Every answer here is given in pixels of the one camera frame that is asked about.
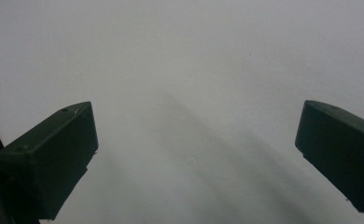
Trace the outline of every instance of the gray background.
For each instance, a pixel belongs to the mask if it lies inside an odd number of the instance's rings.
[[[364,223],[294,147],[306,99],[364,118],[364,0],[0,1],[3,142],[93,104],[53,223]]]

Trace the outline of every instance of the white table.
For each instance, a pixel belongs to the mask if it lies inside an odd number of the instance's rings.
[[[306,99],[364,118],[364,0],[0,1],[3,142],[94,108],[52,223],[364,223],[294,147]]]

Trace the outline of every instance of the white surface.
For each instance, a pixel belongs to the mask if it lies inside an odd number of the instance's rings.
[[[294,147],[305,99],[364,118],[364,1],[0,1],[4,143],[93,103],[53,223],[364,223]]]

